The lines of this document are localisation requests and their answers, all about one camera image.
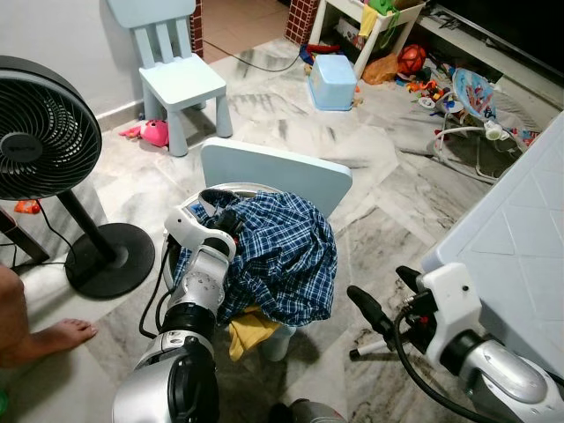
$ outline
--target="black wire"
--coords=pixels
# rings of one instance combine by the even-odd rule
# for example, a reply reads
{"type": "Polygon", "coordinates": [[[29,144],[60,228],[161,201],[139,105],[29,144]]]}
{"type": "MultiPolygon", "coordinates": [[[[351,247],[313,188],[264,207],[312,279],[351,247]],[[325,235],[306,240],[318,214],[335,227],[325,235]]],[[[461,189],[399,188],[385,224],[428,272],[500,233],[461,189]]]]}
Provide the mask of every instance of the black wire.
{"type": "Polygon", "coordinates": [[[162,328],[162,324],[160,323],[160,309],[162,308],[163,303],[167,299],[167,296],[173,293],[173,290],[166,291],[165,294],[160,297],[159,302],[157,303],[157,309],[155,310],[155,325],[157,326],[157,330],[160,331],[162,328]]]}
{"type": "Polygon", "coordinates": [[[16,265],[16,255],[18,254],[18,246],[15,242],[6,242],[5,244],[0,244],[0,247],[10,247],[12,245],[14,247],[14,255],[11,258],[11,268],[13,269],[16,265]]]}
{"type": "Polygon", "coordinates": [[[49,223],[49,219],[47,219],[47,213],[43,210],[43,206],[41,205],[41,203],[39,201],[36,201],[37,205],[39,205],[39,209],[41,210],[41,214],[43,215],[43,218],[45,219],[45,223],[47,224],[47,227],[49,228],[49,230],[56,234],[59,238],[61,238],[64,242],[66,242],[66,244],[69,246],[70,248],[70,252],[72,253],[72,258],[74,259],[74,261],[77,261],[77,255],[74,252],[74,248],[72,247],[71,243],[68,242],[68,240],[62,236],[61,234],[59,234],[55,229],[53,229],[53,227],[51,226],[51,224],[49,223]]]}
{"type": "Polygon", "coordinates": [[[12,266],[11,269],[14,271],[20,267],[35,267],[35,266],[50,266],[51,264],[66,264],[65,262],[49,262],[49,263],[22,263],[17,266],[12,266]]]}
{"type": "Polygon", "coordinates": [[[170,251],[170,248],[171,248],[171,243],[169,242],[167,244],[167,250],[165,251],[165,255],[162,257],[162,262],[160,263],[159,277],[157,278],[155,289],[153,289],[151,298],[147,302],[147,305],[145,306],[145,310],[143,310],[143,314],[141,315],[141,319],[139,320],[139,333],[141,333],[141,335],[143,335],[144,337],[148,337],[149,339],[155,339],[157,335],[145,330],[143,326],[145,325],[145,318],[147,317],[149,308],[151,308],[152,302],[155,300],[155,297],[157,296],[157,292],[159,291],[160,280],[162,278],[162,273],[165,270],[165,264],[167,264],[168,252],[170,251]]]}
{"type": "Polygon", "coordinates": [[[12,269],[16,267],[16,255],[18,254],[18,246],[14,243],[14,256],[11,258],[11,267],[12,269]]]}
{"type": "Polygon", "coordinates": [[[402,320],[405,319],[408,313],[409,313],[408,308],[402,309],[402,311],[399,312],[399,315],[397,315],[396,320],[394,321],[394,344],[396,346],[397,355],[399,356],[400,361],[405,367],[405,371],[413,379],[413,381],[417,384],[417,386],[419,386],[421,390],[423,390],[423,392],[429,395],[434,401],[436,401],[443,407],[448,408],[455,414],[458,414],[459,416],[462,416],[468,420],[475,421],[477,423],[501,423],[503,420],[491,419],[487,416],[477,414],[476,412],[472,412],[471,410],[462,407],[460,404],[457,404],[449,400],[448,398],[444,397],[436,390],[431,388],[421,378],[421,376],[418,375],[418,373],[413,368],[412,363],[410,363],[409,359],[407,358],[407,354],[405,353],[404,350],[404,345],[400,338],[401,332],[399,329],[399,324],[402,322],[402,320]]]}
{"type": "Polygon", "coordinates": [[[255,65],[255,64],[253,64],[253,63],[247,62],[246,60],[241,59],[240,57],[234,55],[233,53],[229,53],[228,51],[224,50],[223,48],[218,47],[218,46],[216,46],[215,44],[212,44],[212,43],[209,42],[208,40],[204,40],[204,42],[205,42],[206,44],[209,44],[210,46],[216,48],[217,50],[222,51],[222,52],[225,53],[226,55],[230,55],[231,57],[234,57],[235,59],[239,60],[240,62],[243,62],[243,63],[247,64],[248,66],[252,66],[253,68],[257,68],[257,69],[259,69],[260,71],[265,71],[265,72],[273,72],[273,73],[276,73],[276,72],[287,71],[287,70],[290,69],[290,68],[293,66],[293,64],[296,63],[296,62],[298,61],[298,59],[300,58],[300,53],[298,53],[298,55],[296,56],[296,58],[293,59],[292,62],[291,62],[289,65],[287,65],[285,68],[283,68],[283,69],[266,69],[266,68],[262,68],[262,67],[260,67],[260,66],[257,66],[257,65],[255,65]]]}

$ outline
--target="tiled floor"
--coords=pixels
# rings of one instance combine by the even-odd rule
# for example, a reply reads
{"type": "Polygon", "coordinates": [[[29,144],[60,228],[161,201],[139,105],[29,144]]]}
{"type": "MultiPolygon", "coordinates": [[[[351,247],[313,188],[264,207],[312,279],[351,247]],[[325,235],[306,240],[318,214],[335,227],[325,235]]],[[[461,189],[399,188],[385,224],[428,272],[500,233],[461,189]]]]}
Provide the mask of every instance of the tiled floor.
{"type": "Polygon", "coordinates": [[[204,0],[204,60],[216,62],[282,37],[288,8],[277,0],[204,0]]]}
{"type": "MultiPolygon", "coordinates": [[[[289,41],[275,40],[245,56],[258,65],[282,68],[297,50],[289,41]]],[[[396,85],[364,82],[360,107],[321,112],[310,99],[302,63],[278,74],[249,68],[232,57],[212,67],[230,87],[233,139],[332,160],[351,168],[353,178],[351,190],[330,217],[338,248],[331,318],[300,328],[286,358],[278,363],[265,361],[256,351],[233,363],[227,335],[220,331],[215,339],[220,422],[262,423],[273,403],[299,397],[330,404],[351,423],[461,421],[415,387],[395,354],[371,354],[358,362],[351,362],[347,354],[378,336],[347,299],[346,288],[355,284],[366,289],[394,315],[408,295],[397,281],[395,267],[418,267],[421,257],[489,189],[432,160],[397,150],[398,145],[424,146],[442,119],[411,103],[411,95],[396,85]]],[[[190,150],[182,158],[125,140],[117,135],[120,129],[105,132],[100,160],[78,190],[90,202],[87,209],[96,222],[142,227],[160,257],[169,208],[204,187],[200,142],[213,134],[214,116],[213,102],[203,112],[189,110],[183,116],[190,150]]],[[[75,240],[79,229],[62,206],[53,199],[45,205],[53,225],[75,240]]],[[[59,261],[66,247],[47,233],[40,219],[30,217],[26,227],[36,226],[31,232],[50,242],[49,250],[59,261]]],[[[11,399],[9,412],[0,421],[109,423],[115,391],[147,346],[137,324],[157,272],[155,264],[137,290],[113,301],[76,295],[59,265],[24,274],[34,329],[68,316],[95,321],[100,332],[72,352],[15,373],[0,372],[0,386],[11,399]]],[[[418,354],[411,356],[436,389],[464,401],[454,378],[434,371],[418,354]]]]}

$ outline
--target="human foot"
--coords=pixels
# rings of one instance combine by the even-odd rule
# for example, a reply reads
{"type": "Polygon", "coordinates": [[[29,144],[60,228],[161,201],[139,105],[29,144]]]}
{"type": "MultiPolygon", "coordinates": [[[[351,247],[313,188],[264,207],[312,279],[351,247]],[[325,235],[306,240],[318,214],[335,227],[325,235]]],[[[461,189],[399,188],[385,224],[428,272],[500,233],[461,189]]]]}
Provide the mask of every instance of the human foot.
{"type": "Polygon", "coordinates": [[[28,335],[20,343],[0,352],[0,367],[16,367],[52,353],[71,350],[92,338],[98,329],[89,322],[64,319],[28,335]]]}

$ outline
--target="plaid shirt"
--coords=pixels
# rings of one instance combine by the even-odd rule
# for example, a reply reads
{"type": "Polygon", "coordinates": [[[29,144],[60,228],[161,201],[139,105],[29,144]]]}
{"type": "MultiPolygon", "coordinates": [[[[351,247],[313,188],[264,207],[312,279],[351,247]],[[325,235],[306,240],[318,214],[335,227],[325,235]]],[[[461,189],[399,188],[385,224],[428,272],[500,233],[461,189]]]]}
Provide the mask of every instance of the plaid shirt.
{"type": "MultiPolygon", "coordinates": [[[[330,317],[337,248],[329,223],[309,201],[291,193],[258,192],[253,198],[218,197],[213,203],[244,220],[224,283],[219,323],[228,323],[253,304],[288,326],[330,317]]],[[[191,210],[205,226],[218,217],[209,217],[200,204],[191,210]]],[[[174,272],[176,285],[189,256],[190,251],[182,249],[174,272]]]]}

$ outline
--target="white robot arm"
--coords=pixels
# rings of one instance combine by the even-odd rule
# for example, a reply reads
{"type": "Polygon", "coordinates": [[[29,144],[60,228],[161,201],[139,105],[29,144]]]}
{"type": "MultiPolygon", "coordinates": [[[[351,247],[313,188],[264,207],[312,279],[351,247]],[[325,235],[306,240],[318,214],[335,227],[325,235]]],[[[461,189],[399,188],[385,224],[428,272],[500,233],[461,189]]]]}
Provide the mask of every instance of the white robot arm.
{"type": "MultiPolygon", "coordinates": [[[[176,207],[165,226],[169,242],[192,251],[185,276],[172,292],[160,333],[118,390],[114,423],[216,423],[219,394],[212,337],[223,282],[235,254],[239,223],[224,212],[214,228],[176,207]]],[[[160,277],[167,265],[164,255],[160,277]]]]}
{"type": "MultiPolygon", "coordinates": [[[[431,392],[413,374],[415,371],[403,351],[403,342],[411,342],[434,367],[445,367],[458,377],[460,388],[479,411],[478,417],[464,415],[468,419],[523,423],[564,421],[564,401],[553,378],[497,341],[479,335],[481,303],[463,264],[450,263],[425,275],[405,267],[398,268],[397,273],[416,294],[406,300],[406,307],[395,322],[358,287],[350,286],[347,293],[373,329],[384,335],[385,345],[397,350],[410,376],[429,396],[445,405],[434,395],[436,392],[431,392]],[[400,334],[399,323],[404,318],[410,329],[400,334]]],[[[361,353],[358,349],[352,350],[351,358],[361,353]]]]}

